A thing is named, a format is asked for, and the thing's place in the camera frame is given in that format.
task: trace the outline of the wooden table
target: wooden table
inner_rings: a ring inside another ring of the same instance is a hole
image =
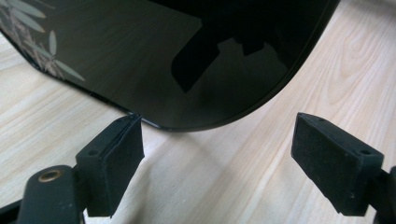
[[[0,37],[0,206],[75,155],[119,110],[39,74]],[[290,156],[297,112],[330,120],[396,164],[396,1],[346,0],[291,83],[232,124],[166,133],[143,124],[146,158],[115,216],[88,223],[372,223],[338,215]]]

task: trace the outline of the screw hole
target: screw hole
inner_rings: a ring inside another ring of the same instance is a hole
[[[91,151],[88,153],[88,155],[90,155],[90,156],[94,156],[94,155],[96,155],[96,154],[98,154],[98,151],[96,151],[96,150],[91,150]]]
[[[40,175],[38,177],[38,181],[41,183],[50,182],[54,179],[59,178],[61,175],[62,175],[62,171],[60,171],[60,170],[50,170],[50,171],[47,171],[46,173]]]
[[[367,150],[362,150],[361,154],[364,154],[364,155],[367,155],[367,156],[371,155],[371,153],[369,151],[367,151]]]

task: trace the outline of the leaf pattern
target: leaf pattern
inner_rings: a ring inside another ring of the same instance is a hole
[[[80,79],[81,81],[85,81],[85,78],[82,77],[79,73],[77,73],[75,70],[73,70],[71,67],[67,66],[66,64],[59,62],[58,60],[55,60],[55,63],[58,64],[60,68],[62,68],[65,72],[68,74],[72,75],[73,77],[76,77]]]
[[[45,7],[55,9],[55,7],[49,6],[39,0],[36,1]],[[64,78],[63,71],[65,71],[70,76],[85,81],[85,78],[77,71],[55,58],[58,48],[55,31],[52,30],[49,32],[49,49],[46,49],[42,43],[37,45],[30,34],[30,30],[26,29],[31,28],[39,33],[46,33],[44,28],[31,18],[31,16],[33,16],[45,19],[46,15],[42,11],[23,2],[22,0],[0,0],[0,7],[7,8],[9,13],[2,8],[0,9],[2,9],[1,12],[6,16],[7,23],[11,25],[12,33],[15,38],[19,40],[19,45],[24,43],[33,50],[32,56],[38,62],[43,71],[59,78]]]
[[[56,54],[56,35],[54,31],[49,33],[49,52],[53,56]]]
[[[12,14],[21,22],[23,22],[25,25],[29,26],[30,28],[40,32],[40,33],[45,33],[45,30],[43,27],[41,27],[36,21],[34,21],[32,18],[27,16],[21,11],[18,11],[15,8],[11,9]]]
[[[6,0],[0,0],[0,5],[2,5],[3,7],[9,7],[9,4]]]
[[[46,15],[44,15],[43,12],[41,12],[40,10],[38,10],[35,7],[30,6],[27,3],[22,2],[21,0],[12,0],[12,1],[9,1],[9,3],[21,12],[24,12],[31,16],[35,16],[35,17],[42,18],[42,19],[46,18]]]
[[[51,55],[50,53],[48,53],[46,50],[40,48],[40,47],[37,46],[36,44],[31,43],[31,42],[28,42],[28,41],[26,41],[26,40],[24,41],[24,43],[25,43],[26,45],[28,45],[30,48],[36,50],[36,51],[37,51],[38,53],[40,53],[41,55],[43,55],[43,56],[45,56],[45,57],[47,57],[47,58],[49,58],[49,59],[52,58],[52,55]]]

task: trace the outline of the wood grain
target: wood grain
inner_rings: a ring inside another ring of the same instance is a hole
[[[396,2],[346,0],[291,83],[232,124],[143,125],[146,158],[116,215],[88,223],[372,223],[338,215],[290,156],[297,112],[330,120],[396,164]],[[74,156],[122,112],[39,74],[0,38],[0,206]]]

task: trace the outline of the black glass panel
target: black glass panel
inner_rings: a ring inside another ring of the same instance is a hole
[[[3,34],[39,70],[157,127],[245,116],[303,64],[332,0],[0,0]]]

